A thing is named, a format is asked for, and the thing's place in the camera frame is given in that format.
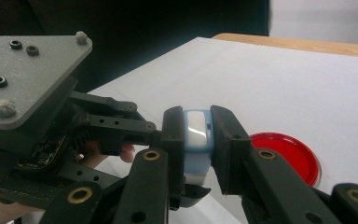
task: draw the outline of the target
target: small white object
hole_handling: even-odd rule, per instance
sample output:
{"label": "small white object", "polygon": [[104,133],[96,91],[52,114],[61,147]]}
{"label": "small white object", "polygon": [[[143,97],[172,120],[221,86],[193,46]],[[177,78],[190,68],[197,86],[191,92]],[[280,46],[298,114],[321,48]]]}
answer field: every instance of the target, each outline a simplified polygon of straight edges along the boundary
{"label": "small white object", "polygon": [[76,43],[79,45],[87,45],[88,37],[83,31],[79,31],[75,35]]}
{"label": "small white object", "polygon": [[187,110],[184,115],[186,183],[203,185],[214,149],[211,111]]}

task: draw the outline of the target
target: white surface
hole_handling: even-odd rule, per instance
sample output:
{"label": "white surface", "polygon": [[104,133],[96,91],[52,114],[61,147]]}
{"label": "white surface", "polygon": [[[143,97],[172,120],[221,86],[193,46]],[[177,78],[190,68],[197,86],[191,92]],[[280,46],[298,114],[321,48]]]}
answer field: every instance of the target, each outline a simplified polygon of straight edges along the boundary
{"label": "white surface", "polygon": [[273,0],[270,36],[358,43],[358,0]]}
{"label": "white surface", "polygon": [[[358,57],[197,38],[91,93],[135,102],[159,129],[170,107],[221,105],[248,134],[285,133],[310,147],[322,191],[358,183]],[[206,183],[244,222],[239,198],[219,196],[211,175]]]}

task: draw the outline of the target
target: wooden table edge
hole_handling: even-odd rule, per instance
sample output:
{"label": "wooden table edge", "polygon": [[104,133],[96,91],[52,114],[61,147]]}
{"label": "wooden table edge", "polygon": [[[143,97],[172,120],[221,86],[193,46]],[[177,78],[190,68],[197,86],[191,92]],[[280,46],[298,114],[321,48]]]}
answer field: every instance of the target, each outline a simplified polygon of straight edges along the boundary
{"label": "wooden table edge", "polygon": [[216,35],[213,37],[213,39],[263,45],[283,49],[300,49],[322,53],[358,56],[358,44],[350,43],[278,38],[259,35],[238,35],[227,33]]}

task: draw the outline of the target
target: red dish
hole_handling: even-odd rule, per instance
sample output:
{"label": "red dish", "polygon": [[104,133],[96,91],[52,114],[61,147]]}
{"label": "red dish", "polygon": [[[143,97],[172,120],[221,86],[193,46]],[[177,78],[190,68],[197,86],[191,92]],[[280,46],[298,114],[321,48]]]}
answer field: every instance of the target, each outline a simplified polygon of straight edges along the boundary
{"label": "red dish", "polygon": [[294,137],[282,133],[251,135],[254,147],[265,147],[279,152],[310,186],[319,184],[321,168],[313,152]]}

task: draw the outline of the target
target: bolt head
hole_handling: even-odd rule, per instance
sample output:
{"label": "bolt head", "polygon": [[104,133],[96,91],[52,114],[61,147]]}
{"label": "bolt head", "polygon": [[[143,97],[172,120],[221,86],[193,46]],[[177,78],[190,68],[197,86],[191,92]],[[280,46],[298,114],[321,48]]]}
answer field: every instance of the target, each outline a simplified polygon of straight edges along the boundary
{"label": "bolt head", "polygon": [[0,100],[0,119],[10,118],[16,114],[16,106],[9,100]]}
{"label": "bolt head", "polygon": [[75,35],[75,39],[78,45],[87,45],[88,37],[84,32],[82,31],[77,32]]}

